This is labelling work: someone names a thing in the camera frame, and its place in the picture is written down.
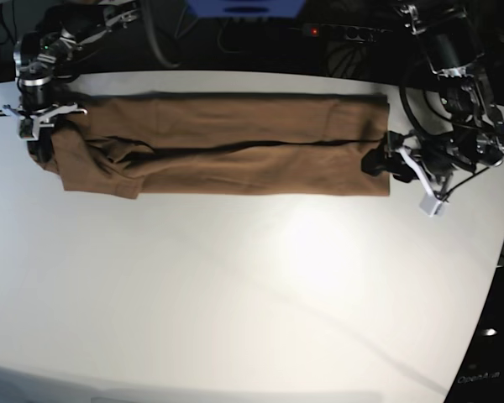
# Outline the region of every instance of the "white table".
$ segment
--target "white table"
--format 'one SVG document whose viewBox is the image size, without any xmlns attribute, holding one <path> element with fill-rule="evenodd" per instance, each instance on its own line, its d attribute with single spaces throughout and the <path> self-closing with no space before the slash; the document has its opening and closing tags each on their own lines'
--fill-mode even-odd
<svg viewBox="0 0 504 403">
<path fill-rule="evenodd" d="M 178 71 L 76 87 L 383 92 L 390 129 L 409 129 L 396 88 L 356 81 Z M 0 106 L 17 97 L 0 85 Z M 0 120 L 0 366 L 89 390 L 74 401 L 442 402 L 501 250 L 504 164 L 444 217 L 422 196 L 396 181 L 388 198 L 65 193 Z"/>
</svg>

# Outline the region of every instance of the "metal bracket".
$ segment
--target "metal bracket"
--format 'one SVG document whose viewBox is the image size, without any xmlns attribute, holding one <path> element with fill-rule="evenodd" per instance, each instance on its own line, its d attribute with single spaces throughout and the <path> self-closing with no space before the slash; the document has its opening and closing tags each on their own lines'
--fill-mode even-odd
<svg viewBox="0 0 504 403">
<path fill-rule="evenodd" d="M 431 182 L 428 179 L 428 176 L 423 171 L 423 168 L 415 161 L 411 155 L 411 149 L 408 147 L 402 146 L 397 149 L 397 152 L 402 156 L 405 163 L 414 170 L 414 173 L 417 174 L 418 179 L 422 183 L 423 189 L 426 192 L 422 202 L 420 203 L 420 208 L 429 216 L 442 216 L 444 214 L 444 207 L 446 205 L 445 201 L 442 201 L 437 197 L 437 194 L 433 190 L 431 186 Z"/>
<path fill-rule="evenodd" d="M 406 24 L 406 27 L 411 28 L 413 35 L 420 35 L 426 29 L 421 29 L 418 27 L 420 18 L 418 16 L 418 9 L 414 4 L 404 4 L 401 8 L 402 13 L 409 15 L 411 18 L 411 23 Z"/>
<path fill-rule="evenodd" d="M 38 141 L 39 132 L 42 128 L 53 128 L 56 117 L 69 113 L 87 114 L 87 110 L 79 107 L 76 103 L 72 103 L 61 106 L 54 105 L 43 111 L 28 115 L 21 108 L 15 109 L 10 105 L 4 105 L 0 109 L 0 118 L 17 118 L 19 120 L 18 136 L 24 141 Z"/>
</svg>

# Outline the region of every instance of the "dark background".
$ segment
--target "dark background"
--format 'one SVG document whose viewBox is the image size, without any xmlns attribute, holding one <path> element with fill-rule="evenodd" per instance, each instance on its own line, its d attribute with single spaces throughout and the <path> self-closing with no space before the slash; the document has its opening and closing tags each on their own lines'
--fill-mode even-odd
<svg viewBox="0 0 504 403">
<path fill-rule="evenodd" d="M 15 7 L 18 34 L 33 30 L 45 10 L 58 0 L 15 0 L 0 6 L 0 19 L 13 33 Z M 420 52 L 402 21 L 382 0 L 308 0 L 295 19 L 201 19 L 183 38 L 175 40 L 176 27 L 186 2 L 153 2 L 163 52 L 179 60 L 181 70 L 263 71 L 312 76 L 337 76 L 396 85 L 409 60 Z M 469 0 L 466 7 L 486 48 L 485 64 L 499 104 L 504 105 L 504 0 Z M 196 18 L 187 12 L 181 32 Z M 304 24 L 320 27 L 319 36 L 307 35 Z M 347 41 L 334 24 L 386 29 L 375 41 Z M 0 39 L 6 32 L 0 26 Z M 14 78 L 13 47 L 0 46 L 0 82 Z M 144 26 L 137 22 L 108 35 L 79 55 L 80 73 L 161 70 L 147 43 Z M 412 86 L 435 89 L 436 79 L 424 66 Z"/>
</svg>

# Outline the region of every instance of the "folded brown pants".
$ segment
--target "folded brown pants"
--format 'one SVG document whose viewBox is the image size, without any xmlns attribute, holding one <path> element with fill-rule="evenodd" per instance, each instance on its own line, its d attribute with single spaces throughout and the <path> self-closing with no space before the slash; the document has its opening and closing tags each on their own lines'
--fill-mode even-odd
<svg viewBox="0 0 504 403">
<path fill-rule="evenodd" d="M 51 136 L 67 191 L 386 196 L 360 161 L 387 129 L 384 97 L 167 95 L 83 104 Z"/>
</svg>

